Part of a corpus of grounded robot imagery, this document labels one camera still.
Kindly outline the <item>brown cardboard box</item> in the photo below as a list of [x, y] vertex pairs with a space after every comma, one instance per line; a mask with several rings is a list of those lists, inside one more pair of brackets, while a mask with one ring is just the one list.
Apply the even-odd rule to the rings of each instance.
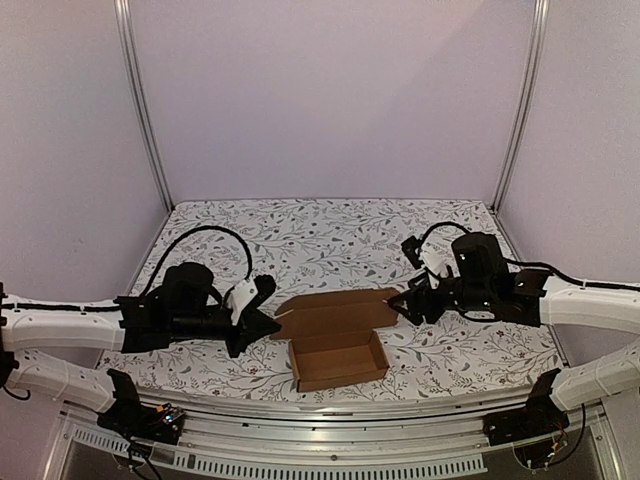
[[286, 340], [295, 389], [308, 393], [381, 380], [389, 363], [379, 329], [397, 324], [387, 302], [394, 288], [299, 295], [275, 311], [281, 325], [273, 340]]

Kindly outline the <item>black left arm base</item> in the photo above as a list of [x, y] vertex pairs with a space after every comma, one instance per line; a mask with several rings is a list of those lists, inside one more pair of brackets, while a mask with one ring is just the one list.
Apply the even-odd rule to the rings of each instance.
[[145, 406], [128, 374], [109, 369], [107, 375], [114, 386], [114, 403], [98, 414], [99, 427], [114, 431], [126, 440], [141, 438], [168, 445], [178, 444], [186, 418], [183, 409], [171, 403]]

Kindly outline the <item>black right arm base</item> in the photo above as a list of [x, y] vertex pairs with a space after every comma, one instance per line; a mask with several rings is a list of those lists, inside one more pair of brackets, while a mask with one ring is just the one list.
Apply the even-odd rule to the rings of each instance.
[[549, 435], [541, 447], [523, 446], [514, 450], [516, 460], [529, 470], [548, 468], [556, 459], [570, 426], [568, 415], [551, 400], [552, 384], [559, 368], [538, 377], [523, 406], [487, 414], [483, 434], [491, 446], [521, 442]]

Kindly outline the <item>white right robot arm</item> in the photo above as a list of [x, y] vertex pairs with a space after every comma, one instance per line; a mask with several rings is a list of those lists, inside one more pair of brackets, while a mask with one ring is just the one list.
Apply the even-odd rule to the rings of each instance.
[[[455, 269], [429, 252], [422, 240], [405, 240], [404, 255], [422, 273], [388, 300], [389, 307], [416, 326], [435, 324], [454, 311], [528, 327], [577, 325], [639, 333], [635, 285], [571, 279], [542, 262], [518, 262], [511, 271], [513, 263], [497, 238], [482, 232], [463, 234], [451, 249]], [[633, 341], [578, 367], [541, 375], [528, 406], [518, 412], [517, 427], [524, 435], [537, 436], [554, 422], [556, 410], [572, 410], [638, 385], [639, 343]]]

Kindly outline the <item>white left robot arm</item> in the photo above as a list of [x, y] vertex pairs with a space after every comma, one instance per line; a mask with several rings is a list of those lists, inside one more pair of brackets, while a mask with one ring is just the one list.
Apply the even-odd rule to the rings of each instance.
[[207, 267], [186, 262], [169, 268], [158, 287], [138, 296], [69, 305], [4, 296], [1, 384], [109, 413], [126, 433], [141, 433], [149, 415], [128, 374], [86, 369], [47, 355], [45, 349], [139, 354], [210, 340], [223, 342], [228, 356], [236, 358], [280, 331], [280, 324], [260, 309], [275, 287], [270, 275], [250, 276], [221, 294]]

